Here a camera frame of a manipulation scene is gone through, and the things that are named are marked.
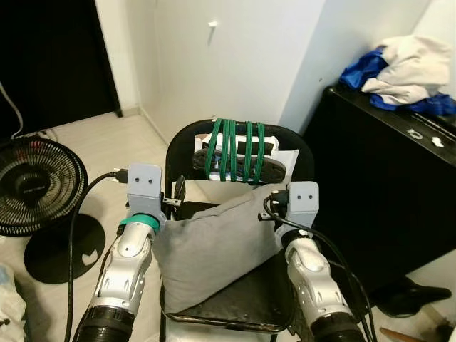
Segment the black folding chair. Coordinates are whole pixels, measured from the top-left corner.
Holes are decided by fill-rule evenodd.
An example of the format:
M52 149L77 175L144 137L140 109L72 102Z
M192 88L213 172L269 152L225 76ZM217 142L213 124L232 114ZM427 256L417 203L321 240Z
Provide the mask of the black folding chair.
M224 118L205 118L182 128L170 141L164 168L164 195L174 199L174 182L179 176L186 180L203 180L202 172L192 168L195 153L195 136L207 135L217 130L225 133ZM291 180L313 180L315 163L305 140L289 128L281 126L246 123L240 121L235 127L237 139L247 133L257 136L263 130L266 136L274 136L274 147L290 147L298 150L296 165ZM179 313L163 313L160 319L159 342L176 340L179 331L201 331L212 328L216 332L241 331L253 333L255 338L268 336L276 341L277 333L284 331L292 322L296 304L294 290L286 273L286 261L280 255L248 271L224 289L219 290L199 305Z

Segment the white door frame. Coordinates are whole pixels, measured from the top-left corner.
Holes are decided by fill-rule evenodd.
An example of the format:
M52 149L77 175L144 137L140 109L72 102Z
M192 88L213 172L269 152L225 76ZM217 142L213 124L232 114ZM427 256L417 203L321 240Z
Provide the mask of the white door frame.
M127 0L94 0L121 113L140 113L139 81L128 26Z

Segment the black cabinet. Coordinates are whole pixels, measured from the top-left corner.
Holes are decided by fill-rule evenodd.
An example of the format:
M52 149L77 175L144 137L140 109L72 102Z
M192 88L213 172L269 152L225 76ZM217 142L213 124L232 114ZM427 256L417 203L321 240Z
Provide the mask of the black cabinet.
M320 188L316 228L368 292L456 247L456 140L406 110L326 88L303 133ZM439 137L445 147L436 147Z

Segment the grey fabric pillow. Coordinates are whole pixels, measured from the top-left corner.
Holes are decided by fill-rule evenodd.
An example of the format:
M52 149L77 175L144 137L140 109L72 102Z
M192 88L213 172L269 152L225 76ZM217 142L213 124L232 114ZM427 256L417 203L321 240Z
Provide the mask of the grey fabric pillow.
M199 305L280 250L274 225L259 221L259 214L264 199L283 189L264 185L192 218L167 222L152 245L165 312Z

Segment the brown wooden stick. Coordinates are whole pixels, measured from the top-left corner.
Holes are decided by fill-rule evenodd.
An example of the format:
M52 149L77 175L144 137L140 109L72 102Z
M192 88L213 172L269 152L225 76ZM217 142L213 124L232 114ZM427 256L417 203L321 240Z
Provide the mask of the brown wooden stick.
M414 338L412 336L405 335L404 333L400 333L387 328L379 328L379 330L390 340L395 340L396 342L414 342Z

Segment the white crumpled garment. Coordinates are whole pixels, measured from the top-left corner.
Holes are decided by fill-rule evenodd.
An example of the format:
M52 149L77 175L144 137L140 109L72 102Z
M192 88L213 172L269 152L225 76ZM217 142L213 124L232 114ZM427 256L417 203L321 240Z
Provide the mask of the white crumpled garment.
M361 90L379 95L387 105L411 105L439 93L452 78L453 48L429 36L388 37L378 44L387 62Z

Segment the blue crumpled garment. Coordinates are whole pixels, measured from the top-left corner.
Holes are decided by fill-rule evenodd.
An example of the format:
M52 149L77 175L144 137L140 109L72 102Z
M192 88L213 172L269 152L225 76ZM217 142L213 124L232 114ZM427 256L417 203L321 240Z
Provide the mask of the blue crumpled garment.
M387 68L388 63L382 58L385 46L378 46L371 52L362 55L358 61L346 66L339 81L351 89L361 89L369 78L377 77L382 69ZM374 94L370 98L370 104L381 110L397 110L400 107L413 112L429 114L437 117L456 116L456 102L448 94L439 93L430 97L405 105L391 104L382 100L381 95Z

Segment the black pedestal fan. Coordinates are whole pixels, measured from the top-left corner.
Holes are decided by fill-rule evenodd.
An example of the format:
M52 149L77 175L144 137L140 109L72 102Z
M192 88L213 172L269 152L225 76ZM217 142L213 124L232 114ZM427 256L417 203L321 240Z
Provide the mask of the black pedestal fan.
M58 141L24 137L0 144L0 237L28 237L24 264L44 284L91 270L105 246L102 224L81 214L84 163Z

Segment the black bicycle saddle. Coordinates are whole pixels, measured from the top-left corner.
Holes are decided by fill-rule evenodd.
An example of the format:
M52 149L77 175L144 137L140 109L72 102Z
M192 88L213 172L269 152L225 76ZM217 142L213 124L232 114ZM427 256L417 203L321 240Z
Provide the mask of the black bicycle saddle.
M411 317L431 303L449 299L452 291L435 286L421 286L402 276L369 294L372 303L389 317Z

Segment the white flat box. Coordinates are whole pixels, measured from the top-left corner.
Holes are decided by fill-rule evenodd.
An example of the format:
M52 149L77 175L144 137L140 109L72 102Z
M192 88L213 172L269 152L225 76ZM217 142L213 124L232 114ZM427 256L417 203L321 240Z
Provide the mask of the white flat box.
M209 141L211 136L209 135L196 135L193 138L193 153L196 153L197 150L209 150ZM267 137L264 139L264 153L259 155L259 140L257 138L252 139L251 147L247 147L247 140L240 138L235 140L235 152L237 156L257 156L257 157L270 157L270 159L277 160L284 164L286 168L286 176L284 180L289 180L290 176L294 171L294 164L296 164L296 158L299 156L298 150L275 150L274 144L276 144L276 138ZM221 150L225 155L229 155L230 150L226 147L225 150L222 150L222 144L219 141L215 141L216 147L214 150ZM205 176L202 172L202 175L205 179L214 180L214 177Z

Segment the black oblong pad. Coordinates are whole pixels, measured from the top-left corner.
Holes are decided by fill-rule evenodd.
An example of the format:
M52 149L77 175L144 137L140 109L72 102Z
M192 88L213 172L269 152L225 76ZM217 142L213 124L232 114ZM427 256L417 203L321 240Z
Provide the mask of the black oblong pad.
M286 176L284 164L270 157L225 155L221 150L197 150L192 157L192 168L214 180L249 185L280 183Z

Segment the white plastic bag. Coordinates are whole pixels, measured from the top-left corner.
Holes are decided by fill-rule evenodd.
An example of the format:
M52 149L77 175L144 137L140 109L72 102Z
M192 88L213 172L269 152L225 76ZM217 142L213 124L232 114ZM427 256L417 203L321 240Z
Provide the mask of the white plastic bag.
M0 263L0 342L30 342L26 302L14 282L14 272Z

